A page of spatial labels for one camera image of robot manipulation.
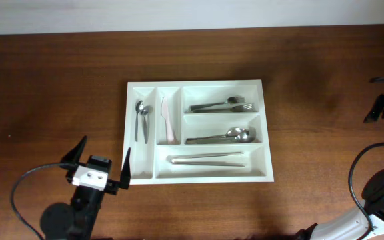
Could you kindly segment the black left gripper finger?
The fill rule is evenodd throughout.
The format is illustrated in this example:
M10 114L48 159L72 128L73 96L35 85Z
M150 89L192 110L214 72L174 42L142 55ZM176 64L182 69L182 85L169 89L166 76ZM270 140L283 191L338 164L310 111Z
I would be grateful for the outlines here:
M121 169L120 180L119 180L119 188L128 190L130 186L131 180L131 167L130 167L130 155L131 148L128 148L125 160Z
M74 148L61 158L61 163L78 164L86 143L87 136L85 135Z

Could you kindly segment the pink plastic knife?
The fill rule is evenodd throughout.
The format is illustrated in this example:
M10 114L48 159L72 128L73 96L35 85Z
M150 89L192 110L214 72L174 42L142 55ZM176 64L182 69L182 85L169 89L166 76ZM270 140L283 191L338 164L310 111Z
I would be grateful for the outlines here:
M168 99L166 97L162 98L161 116L165 120L165 132L166 132L167 143L170 145L176 144L177 140L171 124Z

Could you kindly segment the small metal teaspoon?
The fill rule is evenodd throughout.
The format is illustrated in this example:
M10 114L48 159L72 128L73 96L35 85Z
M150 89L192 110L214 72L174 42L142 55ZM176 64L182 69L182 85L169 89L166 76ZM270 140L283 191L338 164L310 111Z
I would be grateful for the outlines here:
M149 141L149 117L152 110L153 108L150 105L144 106L144 108L141 110L141 116L143 118L142 127L145 144L148 144Z
M144 108L144 102L143 100L139 100L135 105L135 112L136 112L136 118L135 118L135 141L138 142L138 127L139 127L139 114L142 112Z

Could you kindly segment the large metal spoon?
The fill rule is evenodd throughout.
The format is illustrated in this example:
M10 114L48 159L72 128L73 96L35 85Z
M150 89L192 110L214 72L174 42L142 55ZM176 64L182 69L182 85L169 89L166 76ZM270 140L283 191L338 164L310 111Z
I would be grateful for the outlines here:
M226 139L216 139L216 140L201 140L196 142L195 144L210 144L210 143L221 143L225 141L236 142L236 143L250 143L255 140L254 132L245 129L242 133L240 133L236 137L230 137Z
M186 144L195 144L198 141L201 140L216 140L216 139L226 139L230 137L236 137L240 133L245 131L244 128L241 127L231 127L228 129L228 131L225 134L222 135L213 135L213 136L208 136L208 137L197 137L197 138L187 138L185 143Z

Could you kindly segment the metal fork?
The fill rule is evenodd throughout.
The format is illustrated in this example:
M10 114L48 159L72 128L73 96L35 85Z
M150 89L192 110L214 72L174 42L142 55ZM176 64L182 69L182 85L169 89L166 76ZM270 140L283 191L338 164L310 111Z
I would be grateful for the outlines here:
M244 105L238 105L234 107L222 108L222 109L198 109L193 113L218 113L218 112L253 112L255 110L253 103L247 103Z
M238 104L238 103L244 103L245 98L242 96L234 96L234 97L228 97L225 101L223 102L218 102L218 103L207 103L207 104L200 104L200 105L191 105L189 106L190 111L196 111L199 109L207 108L207 107L213 107L216 105L226 105L226 104Z

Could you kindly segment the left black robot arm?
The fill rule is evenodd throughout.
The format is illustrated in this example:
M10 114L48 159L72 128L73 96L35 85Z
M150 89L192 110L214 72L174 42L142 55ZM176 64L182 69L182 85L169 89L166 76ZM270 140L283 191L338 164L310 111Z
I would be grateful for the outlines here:
M70 203L54 203L44 210L40 228L46 239L90 239L103 198L116 195L129 180L109 178L112 161L92 155L80 162L87 137L61 158L66 180L75 186Z

